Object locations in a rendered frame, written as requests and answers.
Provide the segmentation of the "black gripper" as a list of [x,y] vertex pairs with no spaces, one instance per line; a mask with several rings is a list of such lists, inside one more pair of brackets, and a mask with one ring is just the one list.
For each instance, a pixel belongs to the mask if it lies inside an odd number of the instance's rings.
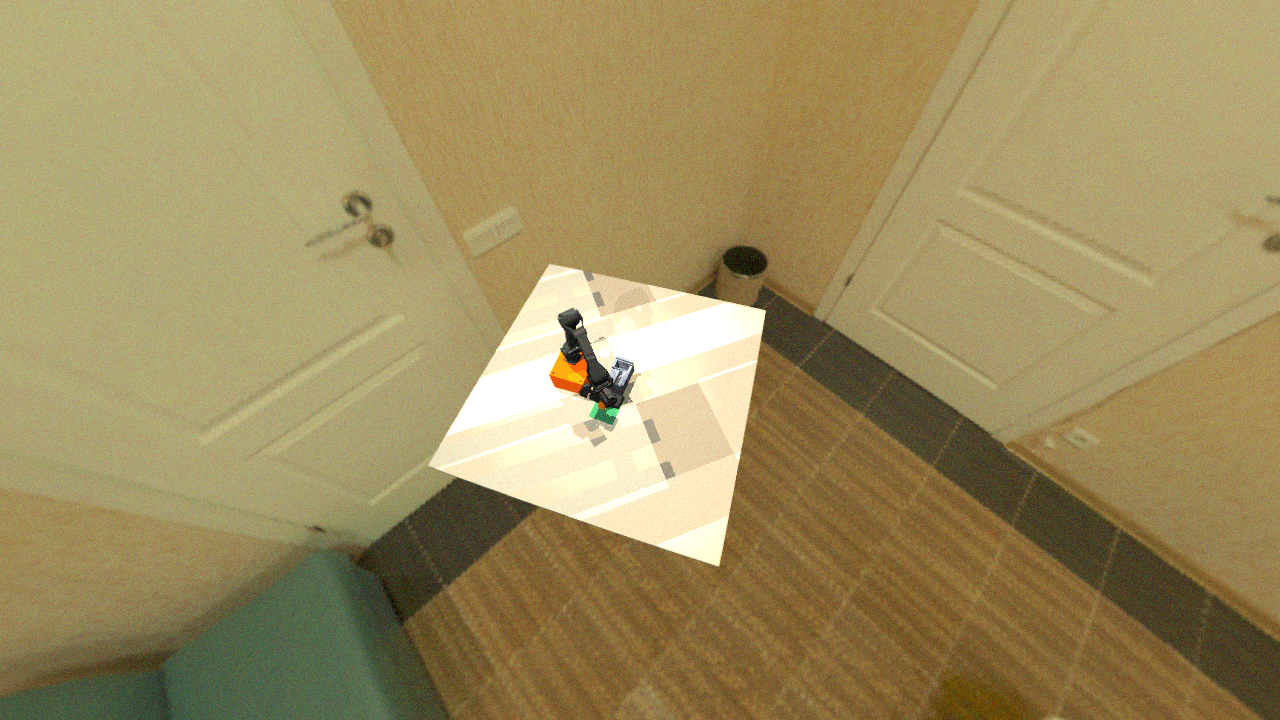
[[[579,392],[579,395],[581,397],[584,397],[584,398],[588,398],[588,395],[590,393],[589,395],[589,400],[593,400],[594,402],[599,404],[599,401],[602,401],[602,398],[599,398],[598,393],[595,393],[591,388],[593,388],[591,384],[584,383],[582,388]],[[618,398],[618,401],[613,406],[611,406],[611,407],[620,409],[621,404],[625,400],[625,396],[623,395],[618,395],[618,393],[614,393],[614,396]]]

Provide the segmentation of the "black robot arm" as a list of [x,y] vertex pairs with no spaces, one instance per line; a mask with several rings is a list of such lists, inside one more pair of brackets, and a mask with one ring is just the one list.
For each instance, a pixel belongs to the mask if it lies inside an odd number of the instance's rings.
[[[570,307],[568,310],[559,313],[557,315],[557,320],[559,322],[562,329],[564,331],[566,341],[564,345],[562,345],[561,347],[561,354],[563,354],[564,356],[563,361],[570,363],[571,365],[573,364],[576,365],[580,357],[584,357],[585,363],[588,364],[586,366],[588,380],[593,386],[593,391],[598,393],[599,398],[602,398],[602,402],[605,405],[605,407],[613,406],[618,401],[618,398],[611,389],[611,386],[613,386],[613,378],[611,377],[605,366],[603,366],[596,360],[596,356],[593,351],[593,346],[588,340],[588,331],[582,325],[582,315],[579,313],[577,309]],[[580,320],[581,320],[581,327],[576,328]],[[580,352],[582,355],[580,355]]]

